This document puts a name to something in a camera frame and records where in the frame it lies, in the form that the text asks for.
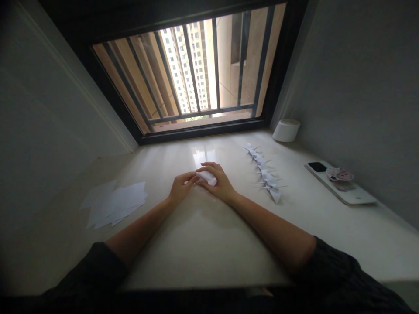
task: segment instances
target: gray wall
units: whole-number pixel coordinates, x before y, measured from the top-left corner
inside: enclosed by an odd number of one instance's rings
[[[419,1],[319,0],[306,26],[281,117],[419,229]]]
[[[98,157],[135,143],[36,1],[13,3],[0,41],[0,237]]]

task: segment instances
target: black sleeve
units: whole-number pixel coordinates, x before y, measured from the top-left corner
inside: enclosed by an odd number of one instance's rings
[[[97,308],[128,275],[127,267],[103,242],[97,242],[87,255],[55,288],[42,295],[42,307]]]
[[[293,279],[297,286],[310,291],[317,305],[351,312],[413,313],[395,292],[366,274],[355,258],[316,240],[313,256]]]

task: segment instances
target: glass pane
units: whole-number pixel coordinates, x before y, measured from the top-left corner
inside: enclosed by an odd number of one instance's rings
[[[143,133],[247,119],[262,112],[285,6],[177,25],[93,49]]]

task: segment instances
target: white desk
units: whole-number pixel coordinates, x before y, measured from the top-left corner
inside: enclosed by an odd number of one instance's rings
[[[256,182],[260,175],[243,149],[261,146],[282,182],[279,205]],[[358,259],[379,281],[419,280],[419,232],[382,205],[342,204],[304,167],[318,160],[298,144],[275,142],[256,131],[139,148],[95,161],[40,211],[12,241],[3,242],[6,290],[40,294],[56,285],[87,253],[151,209],[169,193],[173,178],[220,163],[236,190],[268,210]],[[78,208],[90,188],[145,181],[146,204],[115,227],[86,229],[89,211]],[[143,250],[124,289],[244,287],[288,284],[284,272],[251,228],[228,206],[194,187]]]

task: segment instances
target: stack of paper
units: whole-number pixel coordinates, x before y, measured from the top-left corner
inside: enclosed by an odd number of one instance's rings
[[[116,181],[99,185],[90,190],[80,209],[90,207],[87,228],[101,228],[108,224],[115,226],[145,203],[148,194],[145,182],[113,190]]]

